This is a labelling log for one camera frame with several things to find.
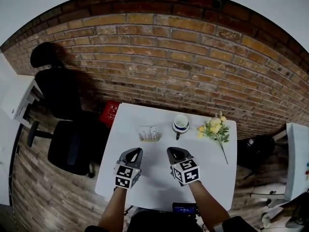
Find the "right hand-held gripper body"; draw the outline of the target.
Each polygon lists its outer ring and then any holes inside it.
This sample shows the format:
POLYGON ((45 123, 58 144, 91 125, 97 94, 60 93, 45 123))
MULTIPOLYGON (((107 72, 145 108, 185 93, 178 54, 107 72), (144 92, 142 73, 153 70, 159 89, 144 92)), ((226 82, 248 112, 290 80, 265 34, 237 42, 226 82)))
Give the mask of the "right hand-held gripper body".
POLYGON ((173 177, 182 185, 200 180, 200 166, 194 157, 171 165, 173 177))

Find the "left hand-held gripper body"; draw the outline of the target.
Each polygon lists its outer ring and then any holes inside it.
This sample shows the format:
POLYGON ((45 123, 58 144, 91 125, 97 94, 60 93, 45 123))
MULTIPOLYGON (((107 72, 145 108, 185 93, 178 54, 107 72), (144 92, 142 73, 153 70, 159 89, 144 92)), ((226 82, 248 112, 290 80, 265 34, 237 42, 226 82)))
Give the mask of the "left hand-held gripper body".
POLYGON ((133 164, 116 163, 114 167, 115 185, 123 189, 131 189, 139 180, 141 168, 133 168, 133 164))

